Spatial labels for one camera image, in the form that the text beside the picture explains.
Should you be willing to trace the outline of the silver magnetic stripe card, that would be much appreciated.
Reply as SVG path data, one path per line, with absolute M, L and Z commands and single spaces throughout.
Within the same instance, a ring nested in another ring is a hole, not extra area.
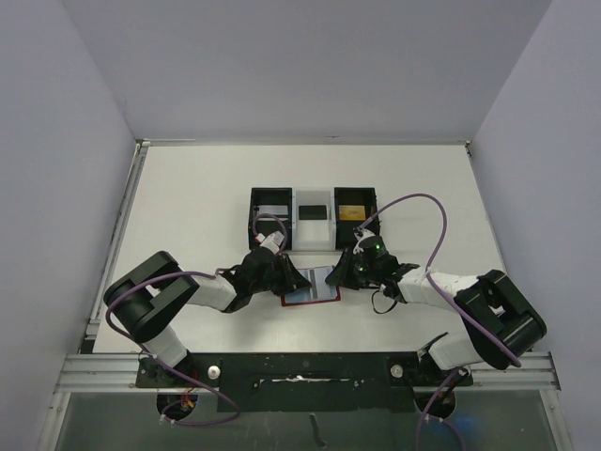
M 329 286 L 325 278 L 332 272 L 333 266 L 315 267 L 308 270 L 312 282 L 311 298 L 314 303 L 333 302 L 339 298 L 337 286 Z

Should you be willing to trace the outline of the red leather card holder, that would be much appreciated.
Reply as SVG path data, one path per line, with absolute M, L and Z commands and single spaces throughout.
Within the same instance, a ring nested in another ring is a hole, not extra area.
M 326 283 L 326 278 L 332 271 L 333 266 L 300 269 L 300 274 L 311 286 L 286 294 L 281 298 L 281 305 L 287 307 L 339 302 L 341 300 L 339 287 Z

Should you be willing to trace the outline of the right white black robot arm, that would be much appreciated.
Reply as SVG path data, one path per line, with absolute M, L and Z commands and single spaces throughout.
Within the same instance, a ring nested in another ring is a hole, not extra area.
M 505 272 L 461 276 L 401 263 L 383 239 L 371 233 L 343 251 L 326 283 L 353 290 L 379 288 L 394 304 L 423 304 L 456 313 L 463 330 L 444 331 L 421 349 L 419 375 L 431 384 L 465 365 L 518 367 L 519 357 L 547 334 L 542 317 Z

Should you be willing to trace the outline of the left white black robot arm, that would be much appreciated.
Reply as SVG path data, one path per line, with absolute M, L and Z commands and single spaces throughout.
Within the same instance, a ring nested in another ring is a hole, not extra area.
M 114 331 L 160 361 L 157 372 L 166 383 L 179 386 L 190 377 L 192 364 L 171 322 L 185 305 L 231 314 L 257 293 L 284 297 L 311 286 L 288 255 L 266 247 L 214 274 L 184 272 L 169 253 L 160 251 L 108 288 L 105 318 Z

